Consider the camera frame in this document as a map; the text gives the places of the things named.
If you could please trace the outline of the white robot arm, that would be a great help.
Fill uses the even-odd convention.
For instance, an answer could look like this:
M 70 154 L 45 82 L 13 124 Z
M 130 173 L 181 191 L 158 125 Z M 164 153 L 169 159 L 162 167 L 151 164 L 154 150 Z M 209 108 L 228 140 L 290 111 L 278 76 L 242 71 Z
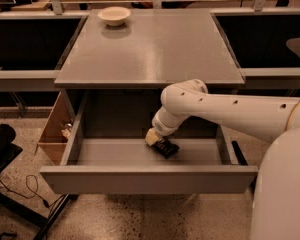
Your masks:
M 199 117 L 270 144 L 261 162 L 250 240 L 300 240 L 300 98 L 210 94 L 189 80 L 167 86 L 145 142 L 164 156 L 177 152 L 166 137 Z

